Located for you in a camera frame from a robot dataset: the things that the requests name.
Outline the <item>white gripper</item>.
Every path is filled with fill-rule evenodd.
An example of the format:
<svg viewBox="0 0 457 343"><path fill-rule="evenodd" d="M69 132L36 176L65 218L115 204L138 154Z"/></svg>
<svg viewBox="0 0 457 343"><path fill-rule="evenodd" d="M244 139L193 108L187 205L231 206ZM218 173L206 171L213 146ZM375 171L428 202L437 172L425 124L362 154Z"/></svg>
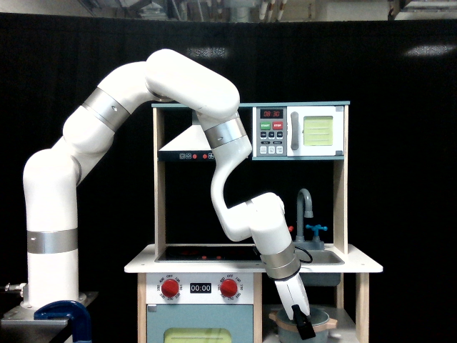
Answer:
<svg viewBox="0 0 457 343"><path fill-rule="evenodd" d="M274 281L284 310L290 320L294 320L302 340L316 336L312 323L308 320L310 305L300 274L285 280Z"/></svg>

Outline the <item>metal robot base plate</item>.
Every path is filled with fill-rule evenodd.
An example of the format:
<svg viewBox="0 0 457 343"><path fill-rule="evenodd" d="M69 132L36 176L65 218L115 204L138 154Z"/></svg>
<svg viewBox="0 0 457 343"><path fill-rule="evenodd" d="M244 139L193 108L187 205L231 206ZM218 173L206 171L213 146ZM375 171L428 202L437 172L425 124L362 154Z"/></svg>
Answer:
<svg viewBox="0 0 457 343"><path fill-rule="evenodd" d="M77 300L60 300L41 308L33 307L23 301L1 317L1 325L66 326L75 324L78 327L89 327L91 319L87 307L98 295L98 292L80 292Z"/></svg>

